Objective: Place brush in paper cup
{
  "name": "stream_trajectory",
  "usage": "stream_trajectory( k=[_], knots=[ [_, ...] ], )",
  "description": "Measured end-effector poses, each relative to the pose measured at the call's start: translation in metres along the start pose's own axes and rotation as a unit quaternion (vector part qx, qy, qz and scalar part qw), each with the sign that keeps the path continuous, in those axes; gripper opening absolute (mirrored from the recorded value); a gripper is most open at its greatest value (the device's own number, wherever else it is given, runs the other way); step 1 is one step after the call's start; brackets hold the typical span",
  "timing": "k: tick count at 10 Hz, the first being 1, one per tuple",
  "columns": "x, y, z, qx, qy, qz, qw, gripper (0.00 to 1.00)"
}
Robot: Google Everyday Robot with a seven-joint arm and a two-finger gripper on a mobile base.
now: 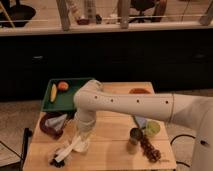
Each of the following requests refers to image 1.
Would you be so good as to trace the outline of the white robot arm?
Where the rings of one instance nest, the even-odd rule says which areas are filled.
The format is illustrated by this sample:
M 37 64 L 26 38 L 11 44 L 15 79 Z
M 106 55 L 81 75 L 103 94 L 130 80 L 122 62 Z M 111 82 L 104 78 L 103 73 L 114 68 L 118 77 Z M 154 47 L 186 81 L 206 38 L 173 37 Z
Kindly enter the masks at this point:
M 213 171 L 213 97 L 181 94 L 113 94 L 89 80 L 74 95 L 77 128 L 93 129 L 97 111 L 168 121 L 196 131 L 190 171 Z

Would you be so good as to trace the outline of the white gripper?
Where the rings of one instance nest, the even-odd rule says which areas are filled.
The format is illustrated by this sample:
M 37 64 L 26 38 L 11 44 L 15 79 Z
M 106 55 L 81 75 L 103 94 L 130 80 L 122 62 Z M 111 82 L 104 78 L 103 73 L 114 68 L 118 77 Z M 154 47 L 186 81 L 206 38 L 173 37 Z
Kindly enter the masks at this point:
M 80 136 L 80 140 L 77 144 L 78 147 L 88 147 L 90 142 L 90 134 L 95 126 L 95 120 L 83 120 L 79 116 L 75 117 L 77 134 Z

